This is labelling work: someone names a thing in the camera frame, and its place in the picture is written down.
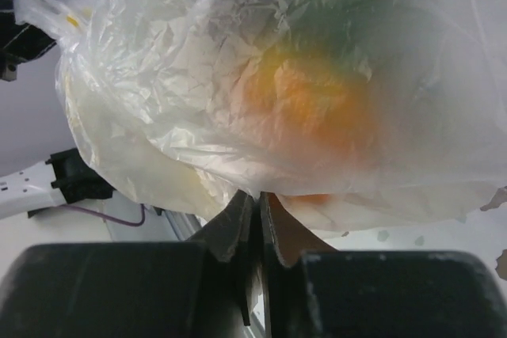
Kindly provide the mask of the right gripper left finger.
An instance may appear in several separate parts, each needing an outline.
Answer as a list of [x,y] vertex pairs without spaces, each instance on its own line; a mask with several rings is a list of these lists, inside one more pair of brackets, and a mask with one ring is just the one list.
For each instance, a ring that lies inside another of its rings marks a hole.
[[27,248],[1,283],[2,336],[241,336],[253,208],[238,192],[186,241]]

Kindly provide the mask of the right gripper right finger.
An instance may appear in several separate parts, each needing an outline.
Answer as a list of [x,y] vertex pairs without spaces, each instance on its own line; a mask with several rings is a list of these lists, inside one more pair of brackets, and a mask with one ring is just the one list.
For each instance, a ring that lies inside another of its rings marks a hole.
[[261,195],[269,337],[503,337],[506,302],[460,251],[339,251]]

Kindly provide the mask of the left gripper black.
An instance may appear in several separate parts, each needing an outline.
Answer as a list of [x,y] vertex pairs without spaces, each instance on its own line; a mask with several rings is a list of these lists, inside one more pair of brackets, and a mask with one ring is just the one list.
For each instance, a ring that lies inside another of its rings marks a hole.
[[13,0],[1,0],[1,79],[15,81],[17,67],[36,60],[55,46],[37,27],[15,22]]

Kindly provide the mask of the orange fake pineapple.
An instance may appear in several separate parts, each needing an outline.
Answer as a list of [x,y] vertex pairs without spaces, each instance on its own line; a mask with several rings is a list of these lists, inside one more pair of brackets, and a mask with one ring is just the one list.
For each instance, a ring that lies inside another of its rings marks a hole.
[[323,200],[375,187],[385,162],[381,85],[360,34],[386,0],[236,0],[252,50],[231,111],[252,192]]

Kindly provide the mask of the clear printed plastic bag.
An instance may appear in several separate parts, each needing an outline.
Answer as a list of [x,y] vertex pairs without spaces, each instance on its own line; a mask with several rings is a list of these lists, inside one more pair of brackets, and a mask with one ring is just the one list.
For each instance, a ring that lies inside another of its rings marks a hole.
[[61,56],[87,165],[217,215],[318,230],[457,218],[506,183],[506,0],[14,0]]

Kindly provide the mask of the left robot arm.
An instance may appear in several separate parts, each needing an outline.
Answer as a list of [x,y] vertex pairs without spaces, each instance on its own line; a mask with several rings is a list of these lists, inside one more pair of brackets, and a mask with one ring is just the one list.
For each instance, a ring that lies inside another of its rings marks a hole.
[[[1,79],[17,79],[17,67],[36,60],[55,41],[31,25],[17,25],[13,0],[1,0]],[[110,199],[114,187],[85,164],[77,149],[51,154],[46,161],[1,178],[1,217],[63,207],[87,199]]]

